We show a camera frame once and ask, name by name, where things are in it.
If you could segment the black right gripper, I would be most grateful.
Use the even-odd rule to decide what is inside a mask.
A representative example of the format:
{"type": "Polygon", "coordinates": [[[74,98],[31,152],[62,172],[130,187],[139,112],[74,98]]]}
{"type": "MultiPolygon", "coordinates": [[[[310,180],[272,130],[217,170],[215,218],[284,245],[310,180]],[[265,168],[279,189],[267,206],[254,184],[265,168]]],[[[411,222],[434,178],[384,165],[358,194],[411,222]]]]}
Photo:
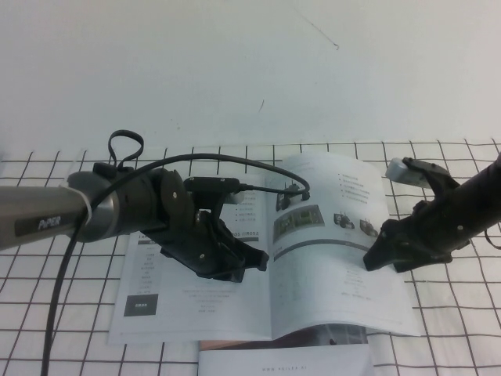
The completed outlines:
{"type": "Polygon", "coordinates": [[[464,223],[470,191],[458,187],[432,202],[421,201],[411,216],[389,219],[363,256],[367,271],[393,265],[398,272],[452,261],[452,252],[470,243],[464,223]]]}

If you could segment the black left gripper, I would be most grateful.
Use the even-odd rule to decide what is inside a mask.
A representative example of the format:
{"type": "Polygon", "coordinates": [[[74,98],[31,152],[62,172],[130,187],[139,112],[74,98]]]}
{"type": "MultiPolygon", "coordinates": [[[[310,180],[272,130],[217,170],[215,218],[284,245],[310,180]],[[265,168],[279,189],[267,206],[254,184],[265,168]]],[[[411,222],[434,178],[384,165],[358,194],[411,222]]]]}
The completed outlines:
{"type": "Polygon", "coordinates": [[[150,231],[150,239],[160,253],[179,262],[197,276],[241,283],[245,269],[266,271],[269,256],[265,251],[237,240],[220,215],[223,203],[193,203],[159,208],[160,225],[150,231]]]}

